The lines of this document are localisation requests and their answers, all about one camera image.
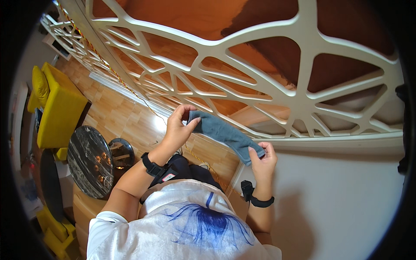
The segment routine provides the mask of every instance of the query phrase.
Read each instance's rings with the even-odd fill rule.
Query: person's left hand
[[[196,125],[201,121],[201,118],[197,117],[184,126],[182,121],[189,119],[190,110],[196,110],[196,107],[188,104],[180,105],[168,118],[166,135],[161,144],[172,154],[186,143]]]

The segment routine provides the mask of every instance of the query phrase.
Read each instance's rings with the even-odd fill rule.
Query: black marble tabletop
[[[111,151],[103,136],[92,126],[81,126],[68,146],[68,165],[78,187],[93,198],[106,197],[113,186]]]

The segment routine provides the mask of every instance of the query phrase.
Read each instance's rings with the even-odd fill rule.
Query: wooden floor
[[[55,66],[68,75],[92,103],[83,124],[96,128],[107,142],[116,137],[126,139],[133,146],[138,161],[144,152],[151,151],[162,141],[166,126],[147,107],[90,79],[89,71],[74,58],[68,62],[59,59]],[[199,134],[192,134],[187,145],[197,157],[214,168],[221,182],[229,184],[239,163],[230,148]],[[183,155],[194,164],[201,163],[185,147]]]

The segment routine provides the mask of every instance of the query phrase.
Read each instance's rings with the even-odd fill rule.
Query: white t-shirt
[[[104,211],[91,219],[87,259],[282,259],[261,245],[216,187],[196,180],[157,184],[139,219]]]

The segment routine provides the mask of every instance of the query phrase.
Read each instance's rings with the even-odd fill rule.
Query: blue graphic print
[[[254,237],[250,228],[238,217],[217,212],[209,208],[214,193],[211,192],[205,207],[191,202],[175,204],[180,208],[172,214],[164,214],[171,219],[178,235],[175,243],[196,245],[201,248],[222,248],[253,245]]]

